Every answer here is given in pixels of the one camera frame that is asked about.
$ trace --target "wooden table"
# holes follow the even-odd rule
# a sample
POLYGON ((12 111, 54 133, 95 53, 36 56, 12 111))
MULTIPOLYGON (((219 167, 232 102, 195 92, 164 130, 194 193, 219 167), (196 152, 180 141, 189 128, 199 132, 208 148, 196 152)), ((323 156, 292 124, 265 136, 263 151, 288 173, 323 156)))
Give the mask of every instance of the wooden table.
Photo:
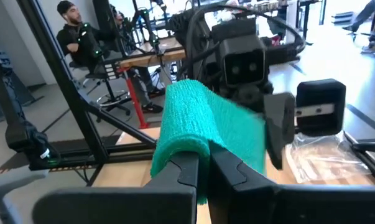
MULTIPOLYGON (((158 139, 160 134, 160 128, 149 128, 141 131, 154 139, 158 139)), ((139 141, 130 135, 122 134, 118 144, 130 144, 137 142, 139 141)), ((283 165, 283 170, 276 170, 271 164, 269 156, 267 156, 267 177, 278 184, 296 184, 297 182, 288 166, 286 159, 283 159, 283 165)), ((150 181, 150 168, 151 161, 105 164, 93 183, 93 187, 140 187, 150 181)), ((375 179, 371 175, 357 175, 347 179, 309 182, 305 184, 375 185, 375 179)), ((211 223, 208 205, 199 205, 197 207, 197 223, 211 223)))
MULTIPOLYGON (((160 39, 160 45, 159 48, 162 50, 168 50, 168 52, 164 53, 162 56, 162 61, 164 62, 174 62, 177 60, 181 60, 185 58, 185 51, 184 49, 180 50, 172 50, 181 48, 179 42, 175 39, 175 37, 169 37, 165 39, 160 39)), ((140 49, 144 50, 145 52, 151 52, 152 47, 150 43, 146 42, 142 46, 140 46, 140 49)), ((126 67, 132 67, 132 66, 141 66, 141 67, 148 67, 153 65, 158 65, 160 63, 160 58, 158 58, 156 55, 143 55, 142 52, 135 50, 132 52, 131 56, 141 55, 141 57, 135 57, 127 60, 123 60, 120 63, 120 66, 122 68, 126 67)))

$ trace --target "clear plastic bag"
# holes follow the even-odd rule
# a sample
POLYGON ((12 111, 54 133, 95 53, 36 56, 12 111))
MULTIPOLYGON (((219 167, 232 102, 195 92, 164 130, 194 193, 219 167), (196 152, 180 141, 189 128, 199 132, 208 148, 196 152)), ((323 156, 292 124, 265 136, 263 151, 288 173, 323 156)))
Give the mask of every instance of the clear plastic bag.
POLYGON ((285 156, 300 184, 371 173, 353 154, 343 132, 319 138, 297 134, 293 143, 285 147, 285 156))

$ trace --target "green cloth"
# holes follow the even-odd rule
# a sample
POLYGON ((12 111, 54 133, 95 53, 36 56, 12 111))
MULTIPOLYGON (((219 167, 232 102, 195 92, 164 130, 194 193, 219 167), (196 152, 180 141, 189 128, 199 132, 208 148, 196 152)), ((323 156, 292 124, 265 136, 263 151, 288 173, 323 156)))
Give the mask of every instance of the green cloth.
POLYGON ((155 177, 176 152, 197 152, 200 155, 198 202, 205 203, 209 141, 226 148, 263 174, 266 150, 263 119, 218 96, 196 80, 169 85, 151 176, 155 177))

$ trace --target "wall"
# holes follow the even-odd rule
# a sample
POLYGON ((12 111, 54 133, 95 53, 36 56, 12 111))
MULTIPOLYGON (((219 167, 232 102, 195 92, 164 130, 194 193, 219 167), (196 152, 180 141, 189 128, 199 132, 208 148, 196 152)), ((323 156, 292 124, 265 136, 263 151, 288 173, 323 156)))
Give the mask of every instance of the wall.
POLYGON ((0 50, 8 54, 14 72, 25 86, 45 83, 2 1, 0 1, 0 50))
MULTIPOLYGON (((46 59, 30 30, 30 27, 20 10, 20 7, 16 0, 2 0, 6 10, 10 14, 10 17, 15 23, 21 39, 24 41, 25 46, 28 48, 36 66, 39 68, 43 79, 46 84, 56 83, 56 79, 46 62, 46 59)), ((45 14, 46 19, 49 22, 52 32, 56 35, 57 32, 64 26, 65 21, 57 12, 57 4, 60 0, 39 0, 40 6, 45 14)), ((80 9, 84 21, 90 22, 93 26, 97 27, 97 20, 95 10, 93 9, 93 3, 90 0, 71 0, 80 9)), ((75 75, 76 78, 81 78, 82 73, 75 75)))

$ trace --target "floor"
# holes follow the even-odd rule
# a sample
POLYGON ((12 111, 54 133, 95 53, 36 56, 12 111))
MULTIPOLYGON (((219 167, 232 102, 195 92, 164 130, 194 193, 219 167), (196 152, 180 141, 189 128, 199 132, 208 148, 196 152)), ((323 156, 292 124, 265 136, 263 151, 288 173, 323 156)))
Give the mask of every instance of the floor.
MULTIPOLYGON (((356 139, 375 139, 375 58, 361 55, 360 45, 354 44, 346 32, 338 27, 324 26, 318 30, 310 30, 309 38, 312 38, 314 45, 307 47, 299 62, 271 68, 270 78, 275 91, 295 93, 297 85, 302 81, 335 78, 343 82, 348 89, 344 129, 356 139)), ((126 89, 123 80, 111 81, 111 85, 115 90, 126 89)), ((91 82, 85 90, 88 92, 94 86, 95 83, 91 82)), ((96 99, 105 91, 105 86, 100 85, 91 91, 89 97, 96 99)), ((24 108, 24 111, 28 120, 34 123, 38 130, 45 130, 50 141, 82 138, 58 86, 44 86, 33 94, 35 97, 44 98, 24 108)), ((157 98, 155 101, 161 104, 163 99, 157 98)), ((132 104, 127 104, 127 107, 132 109, 132 104)), ((111 114, 134 127, 138 126, 133 109, 131 116, 126 116, 119 110, 114 110, 111 114)), ((95 124, 101 136, 121 133, 104 121, 95 124)), ((0 166, 14 155, 6 146, 5 130, 6 123, 0 123, 0 166)), ((29 224, 32 223, 32 207, 43 194, 62 187, 84 185, 74 171, 54 172, 45 179, 14 190, 8 197, 14 202, 23 223, 29 224)))

